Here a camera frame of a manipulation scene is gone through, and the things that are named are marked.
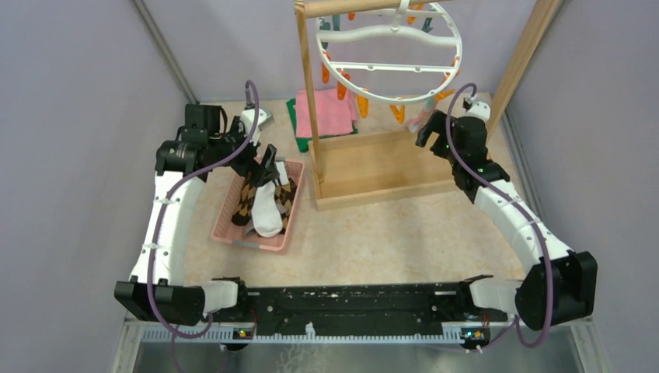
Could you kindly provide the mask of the brown argyle sock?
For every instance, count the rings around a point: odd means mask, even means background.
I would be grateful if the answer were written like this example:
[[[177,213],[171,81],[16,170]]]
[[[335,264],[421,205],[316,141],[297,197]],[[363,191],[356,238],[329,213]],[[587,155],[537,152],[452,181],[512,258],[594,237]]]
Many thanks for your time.
[[[248,180],[244,180],[239,191],[239,202],[232,214],[232,223],[245,226],[252,220],[252,209],[256,198],[256,187]]]
[[[298,185],[292,178],[288,179],[288,184],[276,186],[275,188],[274,199],[277,210],[281,215],[282,229],[280,233],[282,235],[287,231],[291,220],[291,212],[297,189]]]

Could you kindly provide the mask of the white tall sock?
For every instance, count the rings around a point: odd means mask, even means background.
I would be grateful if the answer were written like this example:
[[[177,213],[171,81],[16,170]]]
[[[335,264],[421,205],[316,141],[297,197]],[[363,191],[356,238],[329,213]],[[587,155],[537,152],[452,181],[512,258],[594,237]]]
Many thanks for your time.
[[[288,184],[288,174],[284,162],[276,162],[276,166],[280,173],[279,184],[271,182],[258,187],[252,209],[253,227],[258,235],[265,238],[276,236],[282,229],[281,215],[275,204],[274,193],[276,186]]]

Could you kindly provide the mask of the pink patterned sock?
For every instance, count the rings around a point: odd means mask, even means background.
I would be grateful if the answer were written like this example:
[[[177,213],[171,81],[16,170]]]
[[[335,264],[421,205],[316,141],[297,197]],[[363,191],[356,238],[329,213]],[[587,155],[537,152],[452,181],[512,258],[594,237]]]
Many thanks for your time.
[[[424,104],[421,111],[414,118],[411,118],[405,123],[406,128],[410,132],[418,131],[427,123],[432,113],[436,110],[437,104],[438,101],[434,97],[431,97]]]

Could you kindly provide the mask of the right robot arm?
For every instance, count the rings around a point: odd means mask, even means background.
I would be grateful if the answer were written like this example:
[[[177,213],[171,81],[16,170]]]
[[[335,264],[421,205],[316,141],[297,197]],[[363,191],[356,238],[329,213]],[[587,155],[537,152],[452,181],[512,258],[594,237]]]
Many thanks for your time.
[[[587,251],[575,252],[558,239],[521,199],[509,175],[488,157],[483,120],[450,117],[435,110],[418,131],[424,147],[446,159],[455,185],[499,230],[524,271],[521,281],[473,277],[455,300],[457,313],[478,319],[486,309],[516,315],[529,329],[541,330],[548,319],[555,326],[588,317],[594,310],[598,264]]]

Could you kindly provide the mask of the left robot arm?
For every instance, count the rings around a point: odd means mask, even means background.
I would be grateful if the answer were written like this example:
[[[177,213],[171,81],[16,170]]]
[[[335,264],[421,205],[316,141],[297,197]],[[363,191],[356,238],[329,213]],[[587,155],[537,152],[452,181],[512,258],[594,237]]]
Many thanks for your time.
[[[115,299],[136,319],[194,326],[219,310],[231,321],[246,317],[249,300],[240,280],[184,286],[185,250],[212,169],[229,167],[255,187],[278,180],[277,149],[269,145],[257,155],[260,128],[271,120],[271,113],[254,103],[233,118],[222,106],[186,105],[183,126],[156,152],[155,195],[138,261],[128,280],[114,288]]]

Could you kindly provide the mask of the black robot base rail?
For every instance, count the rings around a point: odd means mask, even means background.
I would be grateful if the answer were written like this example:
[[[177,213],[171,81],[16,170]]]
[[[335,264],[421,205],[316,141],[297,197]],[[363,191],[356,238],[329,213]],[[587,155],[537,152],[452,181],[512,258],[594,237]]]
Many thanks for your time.
[[[440,337],[454,324],[506,322],[502,311],[462,299],[459,282],[248,287],[236,305],[214,312],[216,323],[251,322],[257,336]]]

